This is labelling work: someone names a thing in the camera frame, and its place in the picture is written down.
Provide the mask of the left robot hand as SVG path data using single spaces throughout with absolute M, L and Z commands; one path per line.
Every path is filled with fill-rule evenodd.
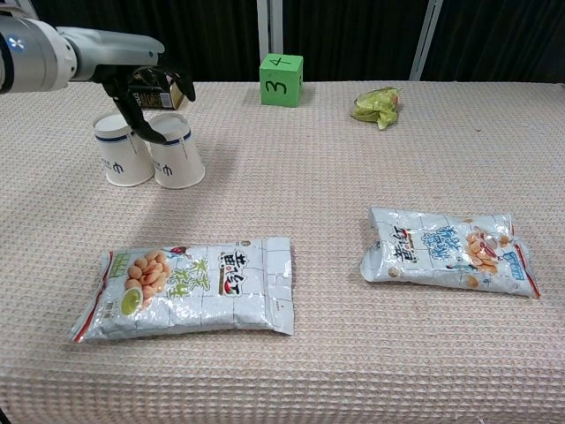
M 131 83 L 134 75 L 142 70 L 165 73 L 192 102 L 195 90 L 187 69 L 169 57 L 164 45 L 150 36 L 74 26 L 59 26 L 56 30 L 71 44 L 77 58 L 77 70 L 72 79 L 102 85 L 125 122 L 141 139 L 165 144 L 165 136 L 144 119 L 132 94 Z

